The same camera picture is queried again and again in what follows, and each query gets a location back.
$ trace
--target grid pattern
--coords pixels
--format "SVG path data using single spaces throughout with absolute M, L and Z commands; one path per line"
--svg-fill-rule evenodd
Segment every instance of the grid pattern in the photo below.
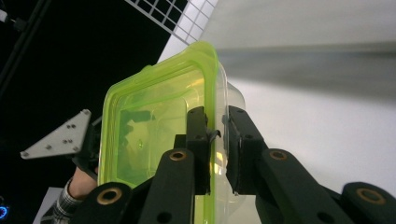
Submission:
M 187 45 L 197 41 L 218 0 L 125 0 Z

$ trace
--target black background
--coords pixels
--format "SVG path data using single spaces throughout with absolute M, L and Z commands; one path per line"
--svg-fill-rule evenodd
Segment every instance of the black background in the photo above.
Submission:
M 23 20 L 37 3 L 3 2 L 10 16 Z M 0 23 L 0 70 L 20 35 Z M 155 64 L 169 36 L 122 0 L 51 3 L 0 98 L 0 195 L 10 206 L 7 223 L 32 223 L 48 187 L 62 188 L 75 170 L 66 157 L 26 161 L 20 151 L 82 109 L 99 118 L 108 88 Z

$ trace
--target plastic food container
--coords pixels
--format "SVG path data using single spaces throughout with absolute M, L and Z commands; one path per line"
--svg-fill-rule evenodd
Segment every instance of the plastic food container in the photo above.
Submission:
M 236 89 L 240 107 L 244 100 Z M 145 67 L 107 92 L 102 117 L 98 184 L 135 188 L 153 177 L 176 134 L 186 133 L 187 112 L 203 106 L 211 130 L 226 130 L 227 80 L 214 48 L 202 41 L 161 63 Z M 210 195 L 196 196 L 195 223 L 219 223 L 230 202 L 223 139 L 212 144 Z

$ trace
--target green container lid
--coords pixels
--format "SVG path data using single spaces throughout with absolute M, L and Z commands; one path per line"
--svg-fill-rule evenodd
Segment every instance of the green container lid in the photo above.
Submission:
M 186 133 L 190 109 L 203 106 L 208 128 L 219 129 L 227 115 L 226 86 L 216 51 L 202 41 L 113 85 L 102 117 L 98 184 L 121 182 L 135 188 L 153 177 L 176 134 Z M 217 152 L 212 152 L 214 161 Z M 214 223 L 215 194 L 196 196 L 195 223 Z

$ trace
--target triangular metal plate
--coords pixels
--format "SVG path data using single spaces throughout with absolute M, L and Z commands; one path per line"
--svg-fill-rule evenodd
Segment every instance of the triangular metal plate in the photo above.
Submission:
M 76 154 L 81 151 L 91 120 L 91 111 L 84 109 L 65 124 L 21 152 L 25 160 Z

